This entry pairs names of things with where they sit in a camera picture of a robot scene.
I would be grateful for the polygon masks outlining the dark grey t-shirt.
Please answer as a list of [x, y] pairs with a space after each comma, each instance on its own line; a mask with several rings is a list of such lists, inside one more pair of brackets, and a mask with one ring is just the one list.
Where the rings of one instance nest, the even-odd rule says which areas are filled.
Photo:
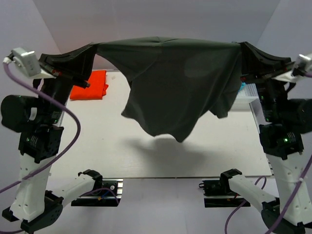
[[100, 43], [97, 54], [129, 84], [122, 116], [154, 137], [183, 142], [205, 113], [225, 118], [241, 86], [238, 43], [136, 38]]

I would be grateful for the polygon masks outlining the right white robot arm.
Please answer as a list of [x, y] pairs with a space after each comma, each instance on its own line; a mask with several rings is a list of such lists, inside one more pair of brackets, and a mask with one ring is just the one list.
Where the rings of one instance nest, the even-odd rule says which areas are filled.
[[259, 138], [271, 164], [278, 189], [273, 196], [250, 182], [239, 170], [220, 175], [225, 194], [236, 193], [260, 213], [268, 233], [303, 234], [312, 226], [312, 202], [305, 176], [311, 162], [304, 162], [302, 135], [312, 130], [312, 101], [289, 99], [296, 83], [312, 76], [311, 55], [290, 58], [269, 55], [248, 42], [241, 43], [242, 76], [255, 84], [266, 124]]

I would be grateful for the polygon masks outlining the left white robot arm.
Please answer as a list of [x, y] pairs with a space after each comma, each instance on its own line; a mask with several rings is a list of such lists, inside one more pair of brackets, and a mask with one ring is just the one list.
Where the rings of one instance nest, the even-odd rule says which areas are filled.
[[64, 151], [59, 150], [64, 128], [58, 125], [63, 113], [78, 118], [66, 108], [74, 86], [89, 87], [97, 47], [88, 44], [62, 55], [13, 49], [3, 60], [8, 77], [34, 93], [9, 95], [1, 102], [2, 125], [20, 134], [19, 179], [13, 204], [3, 210], [8, 221], [20, 221], [20, 230], [32, 234], [59, 218], [63, 208], [82, 195], [99, 194], [102, 175], [94, 170], [80, 172], [69, 185], [55, 191], [46, 189], [52, 164]]

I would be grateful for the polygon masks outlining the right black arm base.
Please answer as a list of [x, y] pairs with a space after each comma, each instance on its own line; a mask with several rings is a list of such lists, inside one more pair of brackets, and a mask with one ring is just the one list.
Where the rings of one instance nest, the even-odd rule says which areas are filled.
[[244, 199], [234, 192], [226, 192], [219, 180], [203, 180], [198, 187], [203, 190], [205, 208], [236, 208]]

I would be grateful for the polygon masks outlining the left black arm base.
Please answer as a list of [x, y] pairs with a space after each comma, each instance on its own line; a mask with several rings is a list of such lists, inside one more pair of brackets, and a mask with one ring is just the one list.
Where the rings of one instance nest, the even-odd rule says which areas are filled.
[[123, 179], [105, 178], [94, 190], [71, 202], [72, 207], [117, 207], [123, 191]]

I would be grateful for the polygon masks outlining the folded orange t-shirt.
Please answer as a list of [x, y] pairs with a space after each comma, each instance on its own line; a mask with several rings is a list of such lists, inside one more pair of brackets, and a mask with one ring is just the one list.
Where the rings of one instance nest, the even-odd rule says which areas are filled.
[[87, 88], [74, 86], [70, 100], [100, 100], [106, 95], [109, 85], [106, 83], [106, 70], [95, 70], [88, 80], [90, 84]]

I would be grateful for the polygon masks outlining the crumpled light blue t-shirt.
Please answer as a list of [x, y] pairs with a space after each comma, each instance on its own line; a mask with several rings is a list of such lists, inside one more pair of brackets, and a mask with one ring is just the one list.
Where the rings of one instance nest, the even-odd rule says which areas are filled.
[[241, 86], [240, 86], [239, 92], [240, 92], [240, 91], [242, 91], [242, 90], [244, 89], [244, 87], [245, 87], [245, 86], [246, 86], [246, 83], [245, 83], [245, 82], [241, 83]]

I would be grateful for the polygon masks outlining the white plastic basket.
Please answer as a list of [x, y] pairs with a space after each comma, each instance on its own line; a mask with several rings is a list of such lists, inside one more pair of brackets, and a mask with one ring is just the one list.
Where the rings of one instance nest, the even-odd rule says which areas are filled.
[[250, 111], [250, 104], [258, 99], [255, 84], [246, 84], [237, 94], [231, 111]]

